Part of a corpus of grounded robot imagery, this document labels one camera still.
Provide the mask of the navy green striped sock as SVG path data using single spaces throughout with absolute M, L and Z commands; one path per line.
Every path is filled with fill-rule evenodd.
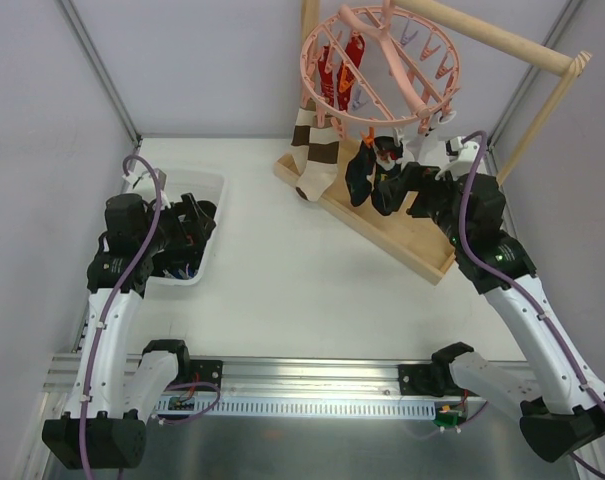
M 349 161 L 345 182 L 349 193 L 350 204 L 353 207 L 361 206 L 370 198 L 373 192 L 373 181 L 378 165 L 378 151 L 375 144 L 360 142 L 357 154 Z

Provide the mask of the santa pattern sock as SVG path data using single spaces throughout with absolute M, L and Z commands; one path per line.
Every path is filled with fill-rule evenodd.
M 415 161 L 411 150 L 405 151 L 404 144 L 391 136 L 374 138 L 374 180 L 371 202 L 376 211 L 389 216 L 397 212 L 406 192 L 401 191 L 402 172 Z

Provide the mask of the orange clothes peg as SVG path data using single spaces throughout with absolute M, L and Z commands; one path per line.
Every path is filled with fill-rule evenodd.
M 375 147 L 375 129 L 373 127 L 368 128 L 368 132 L 361 132 L 362 143 L 369 149 Z

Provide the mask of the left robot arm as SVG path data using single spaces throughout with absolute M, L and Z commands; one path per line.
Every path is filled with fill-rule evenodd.
M 126 337 L 147 283 L 161 271 L 190 273 L 216 222 L 216 205 L 185 193 L 166 206 L 136 193 L 106 202 L 106 229 L 87 269 L 88 325 L 74 386 L 61 415 L 45 421 L 42 440 L 69 470 L 93 478 L 98 470 L 140 465 L 146 425 L 167 390 L 220 392 L 205 369 L 193 369 L 186 343 L 156 339 L 125 377 Z

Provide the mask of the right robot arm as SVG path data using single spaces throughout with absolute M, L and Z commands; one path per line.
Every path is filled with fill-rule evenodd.
M 388 215 L 410 192 L 416 197 L 408 215 L 432 220 L 445 234 L 459 270 L 504 321 L 536 382 L 457 342 L 409 373 L 409 389 L 433 397 L 457 390 L 479 395 L 512 418 L 529 447 L 547 462 L 605 435 L 605 384 L 568 338 L 525 249 L 502 229 L 506 201 L 496 179 L 477 173 L 454 178 L 411 162 L 399 175 L 377 183 L 373 205 Z

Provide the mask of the pink round clip hanger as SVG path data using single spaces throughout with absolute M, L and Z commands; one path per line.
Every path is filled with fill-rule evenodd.
M 380 5 L 341 6 L 332 16 L 309 30 L 299 57 L 301 105 L 315 103 L 318 122 L 330 114 L 339 133 L 362 125 L 365 128 L 405 128 L 418 133 L 444 125 L 456 115 L 453 98 L 459 91 L 460 59 L 449 35 L 436 24 L 393 7 Z M 405 24 L 419 34 L 408 45 L 400 44 Z M 352 31 L 359 32 L 366 46 L 360 67 L 353 69 L 356 82 L 347 111 L 338 108 L 337 74 Z M 330 44 L 335 103 L 323 99 L 317 62 L 324 45 Z

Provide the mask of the black white patterned sock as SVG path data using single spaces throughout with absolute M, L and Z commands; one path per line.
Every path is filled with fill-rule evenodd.
M 164 269 L 164 277 L 178 282 L 190 282 L 198 275 L 198 270 L 185 265 L 183 268 Z

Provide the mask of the white sock black stripes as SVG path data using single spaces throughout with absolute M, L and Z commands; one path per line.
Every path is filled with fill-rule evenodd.
M 430 126 L 424 133 L 418 134 L 406 144 L 407 157 L 410 161 L 425 164 L 429 155 L 440 145 L 438 125 Z

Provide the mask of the white clothes peg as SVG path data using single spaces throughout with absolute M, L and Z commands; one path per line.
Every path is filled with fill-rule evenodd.
M 399 157 L 402 157 L 404 152 L 404 130 L 402 128 L 393 128 L 392 139 L 393 152 Z

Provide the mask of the cream sock brown toe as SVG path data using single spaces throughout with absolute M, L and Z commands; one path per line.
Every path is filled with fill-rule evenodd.
M 298 109 L 297 117 L 293 127 L 291 139 L 291 155 L 299 174 L 303 174 L 306 168 L 310 129 L 315 118 L 315 103 L 309 100 L 305 106 Z
M 298 194 L 310 202 L 316 202 L 333 184 L 338 174 L 340 137 L 332 120 L 332 116 L 326 114 L 323 125 L 320 126 L 315 113 L 310 129 L 306 168 L 296 183 Z

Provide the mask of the purple clothes peg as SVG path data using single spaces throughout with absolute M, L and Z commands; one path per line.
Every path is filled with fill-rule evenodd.
M 400 44 L 402 46 L 408 45 L 419 34 L 418 31 L 409 32 L 408 28 L 409 28 L 409 22 L 407 22 L 405 24 L 405 27 L 404 27 L 401 37 L 400 37 Z

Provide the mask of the green circuit board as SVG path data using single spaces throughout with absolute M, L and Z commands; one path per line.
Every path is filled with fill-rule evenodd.
M 436 408 L 433 423 L 440 430 L 453 429 L 459 431 L 461 425 L 466 422 L 468 411 L 461 405 L 441 405 Z

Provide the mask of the wooden hanging frame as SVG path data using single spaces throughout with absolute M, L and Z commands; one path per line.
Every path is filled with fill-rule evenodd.
M 577 19 L 578 13 L 587 3 L 585 1 L 567 1 L 542 43 L 536 43 L 438 1 L 392 1 L 390 5 L 438 26 L 446 27 L 528 64 L 528 69 L 491 134 L 489 141 L 491 147 L 495 147 L 505 135 L 541 73 L 546 72 L 558 78 L 555 88 L 518 140 L 508 160 L 499 168 L 497 181 L 499 184 L 503 184 L 592 58 L 592 54 L 587 51 L 582 51 L 576 57 L 570 58 L 555 50 L 568 28 Z

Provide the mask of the aluminium mounting rail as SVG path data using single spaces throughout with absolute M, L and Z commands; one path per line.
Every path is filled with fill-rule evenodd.
M 409 387 L 419 362 L 256 357 L 194 357 L 206 367 L 209 391 L 166 392 L 152 414 L 163 424 L 206 417 L 384 419 L 432 421 L 448 405 L 472 414 L 483 403 L 471 393 L 441 398 Z

